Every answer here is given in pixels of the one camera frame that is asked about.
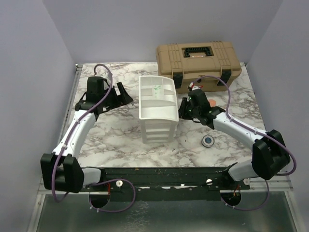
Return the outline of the white plastic drawer organizer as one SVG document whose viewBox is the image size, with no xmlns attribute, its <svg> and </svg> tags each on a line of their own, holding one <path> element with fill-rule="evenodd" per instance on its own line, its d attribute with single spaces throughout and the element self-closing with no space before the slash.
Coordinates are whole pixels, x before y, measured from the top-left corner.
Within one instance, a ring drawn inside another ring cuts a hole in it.
<svg viewBox="0 0 309 232">
<path fill-rule="evenodd" d="M 144 144 L 175 139 L 179 115 L 172 79 L 157 75 L 139 77 L 139 121 Z"/>
</svg>

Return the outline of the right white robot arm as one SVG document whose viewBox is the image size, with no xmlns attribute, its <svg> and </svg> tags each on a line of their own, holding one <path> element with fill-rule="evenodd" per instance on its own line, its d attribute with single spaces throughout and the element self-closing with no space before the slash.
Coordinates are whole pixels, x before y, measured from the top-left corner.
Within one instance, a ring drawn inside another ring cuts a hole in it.
<svg viewBox="0 0 309 232">
<path fill-rule="evenodd" d="M 251 160 L 233 164 L 227 169 L 227 174 L 222 176 L 222 184 L 227 189 L 233 189 L 245 178 L 270 180 L 291 161 L 278 131 L 259 130 L 232 118 L 227 110 L 212 107 L 200 89 L 192 90 L 187 97 L 182 98 L 179 117 L 185 120 L 197 119 L 203 126 L 221 131 L 251 150 Z"/>
</svg>

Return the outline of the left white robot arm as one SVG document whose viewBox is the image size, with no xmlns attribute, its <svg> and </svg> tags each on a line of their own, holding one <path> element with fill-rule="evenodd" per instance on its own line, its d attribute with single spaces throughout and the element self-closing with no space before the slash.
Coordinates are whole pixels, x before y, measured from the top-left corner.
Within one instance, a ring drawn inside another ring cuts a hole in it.
<svg viewBox="0 0 309 232">
<path fill-rule="evenodd" d="M 73 120 L 64 137 L 50 154 L 41 157 L 44 187 L 53 191 L 78 193 L 91 185 L 100 191 L 106 187 L 107 179 L 99 168 L 82 168 L 78 156 L 89 131 L 99 115 L 133 102 L 123 84 L 111 85 L 110 80 L 91 76 L 87 80 L 86 92 L 74 107 Z"/>
</svg>

